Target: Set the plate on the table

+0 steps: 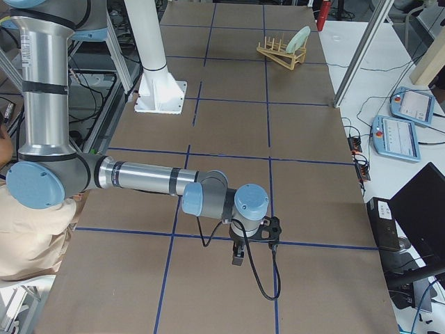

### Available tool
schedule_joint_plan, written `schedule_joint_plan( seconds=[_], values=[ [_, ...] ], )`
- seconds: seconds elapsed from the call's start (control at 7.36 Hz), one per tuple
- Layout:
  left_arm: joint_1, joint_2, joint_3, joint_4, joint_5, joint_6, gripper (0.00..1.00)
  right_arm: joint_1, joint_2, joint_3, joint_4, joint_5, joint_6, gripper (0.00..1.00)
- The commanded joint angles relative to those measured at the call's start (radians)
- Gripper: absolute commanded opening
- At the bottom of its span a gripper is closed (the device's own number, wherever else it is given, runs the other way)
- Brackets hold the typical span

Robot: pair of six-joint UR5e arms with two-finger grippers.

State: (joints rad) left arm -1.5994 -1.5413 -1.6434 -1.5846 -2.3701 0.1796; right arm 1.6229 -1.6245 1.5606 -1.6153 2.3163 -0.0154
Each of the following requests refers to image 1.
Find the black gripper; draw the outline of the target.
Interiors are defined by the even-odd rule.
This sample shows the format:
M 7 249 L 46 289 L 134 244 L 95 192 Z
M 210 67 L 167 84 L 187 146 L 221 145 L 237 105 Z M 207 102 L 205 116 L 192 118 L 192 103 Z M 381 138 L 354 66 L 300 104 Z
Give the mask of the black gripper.
M 244 259 L 245 239 L 229 229 L 229 235 L 233 241 L 232 265 L 241 266 Z

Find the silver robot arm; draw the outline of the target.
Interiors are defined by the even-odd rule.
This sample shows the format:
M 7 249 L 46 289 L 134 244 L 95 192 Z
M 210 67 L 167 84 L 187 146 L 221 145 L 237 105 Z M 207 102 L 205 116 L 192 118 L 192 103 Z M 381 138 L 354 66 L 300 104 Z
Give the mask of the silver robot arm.
M 16 200 L 46 209 L 86 189 L 111 187 L 180 196 L 185 213 L 229 224 L 235 265 L 250 256 L 252 240 L 275 247 L 278 220 L 267 216 L 268 195 L 256 184 L 231 189 L 216 170 L 115 161 L 70 145 L 67 48 L 70 40 L 109 37 L 105 1 L 10 1 L 9 6 L 20 32 L 26 121 L 25 144 L 6 176 Z

